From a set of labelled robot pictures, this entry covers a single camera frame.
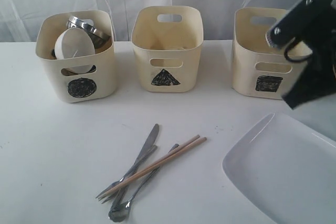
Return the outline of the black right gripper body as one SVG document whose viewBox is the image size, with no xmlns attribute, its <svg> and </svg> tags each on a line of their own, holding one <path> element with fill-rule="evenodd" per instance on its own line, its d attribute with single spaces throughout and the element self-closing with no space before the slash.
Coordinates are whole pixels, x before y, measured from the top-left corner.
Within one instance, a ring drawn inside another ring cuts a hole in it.
<svg viewBox="0 0 336 224">
<path fill-rule="evenodd" d="M 312 51 L 306 60 L 307 66 L 290 90 L 282 95 L 291 109 L 335 94 L 335 38 L 305 44 Z"/>
</svg>

